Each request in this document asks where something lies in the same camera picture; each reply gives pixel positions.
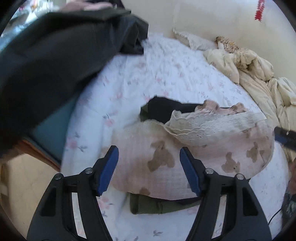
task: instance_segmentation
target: cream blanket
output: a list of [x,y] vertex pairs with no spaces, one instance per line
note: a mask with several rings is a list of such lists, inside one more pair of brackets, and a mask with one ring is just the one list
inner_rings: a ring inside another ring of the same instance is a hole
[[[223,49],[206,50],[207,61],[240,84],[258,104],[274,126],[296,130],[296,86],[287,78],[273,78],[273,66],[254,51],[240,49],[227,53]],[[296,153],[285,150],[288,160]]]
[[221,111],[211,107],[184,114],[173,111],[165,125],[147,120],[114,130],[112,144],[120,155],[112,185],[161,199],[195,197],[179,159],[183,146],[221,175],[251,178],[259,173],[273,154],[270,121],[240,103]]

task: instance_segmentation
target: beige floor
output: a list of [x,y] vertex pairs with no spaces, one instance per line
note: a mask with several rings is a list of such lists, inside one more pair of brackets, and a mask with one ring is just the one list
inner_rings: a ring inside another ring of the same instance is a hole
[[35,209],[52,177],[50,166],[27,154],[10,160],[4,167],[8,197],[2,195],[5,211],[26,237]]

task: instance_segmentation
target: mattress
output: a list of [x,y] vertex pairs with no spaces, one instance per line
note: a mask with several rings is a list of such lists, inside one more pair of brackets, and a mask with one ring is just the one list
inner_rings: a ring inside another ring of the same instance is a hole
[[[253,112],[261,111],[241,86],[209,65],[201,51],[193,51],[160,34],[150,34],[143,46],[142,56],[115,56],[80,95],[68,126],[61,169],[65,176],[92,167],[111,145],[112,130],[140,121],[141,106],[155,95],[184,103],[211,99],[221,107],[241,102]],[[270,163],[250,180],[268,221],[281,207],[288,180],[284,152],[275,143]],[[77,232],[85,237],[77,195],[72,195]],[[115,241],[184,241],[199,208],[133,215],[129,195],[111,185],[97,200]],[[213,237],[221,233],[225,203],[226,197],[222,196]],[[272,220],[270,229],[272,237],[279,233],[281,213]]]

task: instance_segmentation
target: black cloth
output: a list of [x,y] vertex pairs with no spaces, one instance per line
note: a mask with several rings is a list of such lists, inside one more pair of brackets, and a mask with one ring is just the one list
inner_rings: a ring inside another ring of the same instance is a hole
[[0,53],[0,154],[69,100],[118,52],[143,54],[148,24],[124,9],[52,12]]
[[173,110],[179,110],[181,113],[194,112],[196,106],[200,104],[180,103],[165,97],[153,97],[148,102],[148,119],[167,123],[170,120]]

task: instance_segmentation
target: blue gripper pad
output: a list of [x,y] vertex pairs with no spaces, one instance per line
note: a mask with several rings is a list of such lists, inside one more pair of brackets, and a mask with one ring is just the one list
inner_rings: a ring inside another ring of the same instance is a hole
[[119,150],[116,146],[111,146],[104,158],[107,158],[104,169],[99,175],[98,194],[101,196],[110,184],[112,175],[119,158]]
[[199,178],[190,161],[190,158],[188,157],[186,151],[183,148],[180,150],[180,162],[182,164],[183,170],[189,182],[191,191],[194,192],[199,197],[201,195]]

